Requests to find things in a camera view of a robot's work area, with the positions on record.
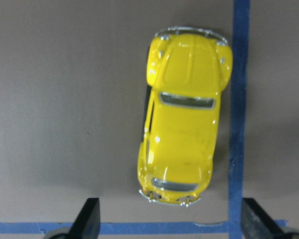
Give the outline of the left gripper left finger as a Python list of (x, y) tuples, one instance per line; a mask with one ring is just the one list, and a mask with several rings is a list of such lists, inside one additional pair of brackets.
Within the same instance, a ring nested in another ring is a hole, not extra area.
[(70, 239), (97, 239), (100, 232), (100, 201), (99, 198), (88, 198), (73, 223)]

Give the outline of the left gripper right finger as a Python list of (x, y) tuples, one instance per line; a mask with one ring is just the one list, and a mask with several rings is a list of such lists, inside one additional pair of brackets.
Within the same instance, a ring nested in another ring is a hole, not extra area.
[(255, 199), (243, 198), (242, 234), (246, 239), (278, 239), (284, 231)]

